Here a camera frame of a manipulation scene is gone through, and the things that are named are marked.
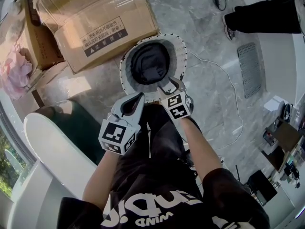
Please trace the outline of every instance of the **large cardboard box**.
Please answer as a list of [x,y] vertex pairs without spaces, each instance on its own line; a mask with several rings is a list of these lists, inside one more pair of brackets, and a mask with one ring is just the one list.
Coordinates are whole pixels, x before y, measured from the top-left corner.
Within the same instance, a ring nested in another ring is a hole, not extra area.
[[159,31],[146,0],[34,0],[76,73]]
[[33,69],[48,69],[58,62],[64,61],[51,31],[41,24],[32,0],[17,0],[21,12],[17,16],[7,15],[0,25],[0,62],[4,62],[12,49],[12,43],[5,40],[9,27],[16,21],[23,22],[21,36],[17,44],[21,54],[32,63]]

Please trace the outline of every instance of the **white marker cube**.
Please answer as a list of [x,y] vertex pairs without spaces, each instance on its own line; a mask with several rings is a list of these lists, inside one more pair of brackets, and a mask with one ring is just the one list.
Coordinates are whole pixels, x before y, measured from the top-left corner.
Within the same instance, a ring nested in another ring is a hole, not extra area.
[[99,142],[103,149],[124,155],[137,139],[136,129],[118,122],[103,120]]
[[190,101],[185,92],[166,98],[161,103],[173,120],[178,120],[191,114]]

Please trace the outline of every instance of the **black t-shirt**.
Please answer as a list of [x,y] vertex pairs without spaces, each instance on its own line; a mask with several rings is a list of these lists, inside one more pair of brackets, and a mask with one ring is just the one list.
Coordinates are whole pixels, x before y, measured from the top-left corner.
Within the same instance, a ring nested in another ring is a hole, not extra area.
[[111,191],[111,211],[103,219],[95,205],[63,198],[58,229],[97,228],[218,228],[212,217],[249,222],[269,229],[263,208],[226,169],[203,180],[204,197],[193,173],[180,161],[142,160],[120,164]]

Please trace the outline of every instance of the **pink cloth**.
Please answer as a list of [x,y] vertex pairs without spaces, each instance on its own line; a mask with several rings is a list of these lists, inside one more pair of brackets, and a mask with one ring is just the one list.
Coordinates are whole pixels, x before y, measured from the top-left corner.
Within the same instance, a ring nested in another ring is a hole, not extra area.
[[12,99],[19,99],[27,92],[27,75],[32,71],[32,64],[19,52],[20,46],[14,45],[6,61],[0,66],[3,89]]

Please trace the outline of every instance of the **person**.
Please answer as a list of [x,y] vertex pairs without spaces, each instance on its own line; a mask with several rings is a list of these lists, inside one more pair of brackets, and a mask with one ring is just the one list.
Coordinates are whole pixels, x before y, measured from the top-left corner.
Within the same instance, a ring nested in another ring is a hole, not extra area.
[[[57,228],[269,229],[264,209],[222,168],[197,126],[188,118],[180,122],[203,196],[194,172],[179,160],[185,148],[175,125],[162,105],[152,104],[143,109],[141,132],[130,150],[124,156],[106,151],[82,201],[62,199]],[[111,211],[104,219],[109,194]]]
[[237,6],[223,16],[224,32],[229,40],[236,31],[243,33],[305,32],[303,0],[266,0],[248,6]]

